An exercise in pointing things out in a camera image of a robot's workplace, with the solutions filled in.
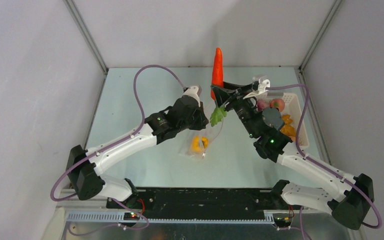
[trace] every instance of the white wall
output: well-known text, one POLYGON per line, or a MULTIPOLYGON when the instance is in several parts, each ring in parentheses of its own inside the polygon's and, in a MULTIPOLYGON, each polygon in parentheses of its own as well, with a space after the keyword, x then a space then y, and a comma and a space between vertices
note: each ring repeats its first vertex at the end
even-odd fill
POLYGON ((75 1, 111 67, 297 66, 334 0, 75 1))
POLYGON ((0 0, 0 239, 41 238, 102 80, 62 0, 0 0))
MULTIPOLYGON (((384 224, 384 1, 345 1, 304 76, 332 161, 371 176, 384 224)), ((366 233, 384 239, 384 226, 366 233)))

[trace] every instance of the table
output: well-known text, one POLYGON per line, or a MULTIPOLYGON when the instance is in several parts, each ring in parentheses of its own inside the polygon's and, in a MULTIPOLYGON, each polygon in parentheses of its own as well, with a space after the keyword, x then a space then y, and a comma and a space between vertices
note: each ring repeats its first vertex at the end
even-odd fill
MULTIPOLYGON (((185 84, 201 85, 201 100, 210 103, 211 67, 170 68, 185 84)), ((141 114, 133 93, 133 79, 139 68, 110 68, 106 77, 86 147, 106 143, 135 128, 141 114)), ((298 83, 293 67, 225 67, 224 81, 240 85, 252 82, 252 77, 268 76, 272 87, 298 83)), ((144 70, 137 79, 137 92, 145 117, 172 106, 182 95, 182 88, 173 76, 160 68, 144 70)), ((291 89, 304 106, 300 89, 291 89)), ((307 152, 319 158, 318 143, 307 115, 304 119, 309 148, 307 152)), ((242 123, 231 111, 224 119, 223 129, 206 151, 204 159, 180 154, 188 131, 157 146, 139 151, 118 162, 106 173, 132 180, 140 187, 184 188, 271 188, 284 179, 299 185, 319 187, 301 174, 262 159, 257 154, 242 123)))

